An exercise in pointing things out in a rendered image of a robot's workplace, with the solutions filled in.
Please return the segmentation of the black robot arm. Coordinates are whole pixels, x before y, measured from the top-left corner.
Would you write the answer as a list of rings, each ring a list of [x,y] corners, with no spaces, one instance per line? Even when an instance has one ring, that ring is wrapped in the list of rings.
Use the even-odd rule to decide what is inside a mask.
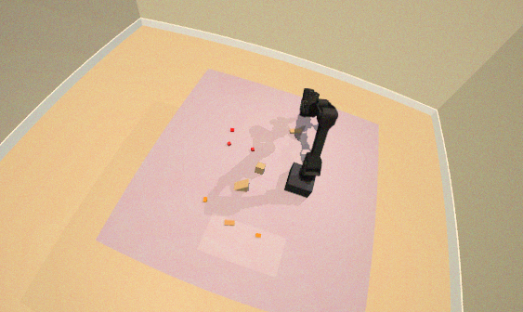
[[[314,89],[304,88],[302,103],[300,104],[299,116],[315,118],[317,116],[318,129],[312,144],[311,151],[307,153],[303,161],[299,179],[310,185],[315,176],[320,176],[322,160],[321,152],[327,137],[327,133],[337,120],[338,112],[327,99],[320,99],[320,94]]]

